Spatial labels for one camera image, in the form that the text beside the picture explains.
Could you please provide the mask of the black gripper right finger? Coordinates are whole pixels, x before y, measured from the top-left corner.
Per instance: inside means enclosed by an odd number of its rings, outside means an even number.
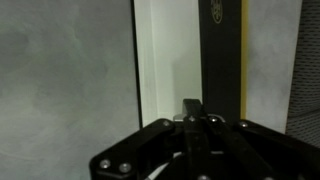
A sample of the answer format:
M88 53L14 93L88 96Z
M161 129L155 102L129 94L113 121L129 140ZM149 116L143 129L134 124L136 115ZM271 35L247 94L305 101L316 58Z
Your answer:
M320 151L249 120L208 114L185 99L186 159L192 178L207 180L320 180Z

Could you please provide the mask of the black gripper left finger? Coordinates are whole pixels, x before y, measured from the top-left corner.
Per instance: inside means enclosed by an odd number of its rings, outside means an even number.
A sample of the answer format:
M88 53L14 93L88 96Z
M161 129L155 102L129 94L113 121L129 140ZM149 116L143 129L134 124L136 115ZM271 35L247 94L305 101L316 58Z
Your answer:
M91 180L146 180L161 165L154 180L184 180L183 124L158 119L95 155L89 163Z

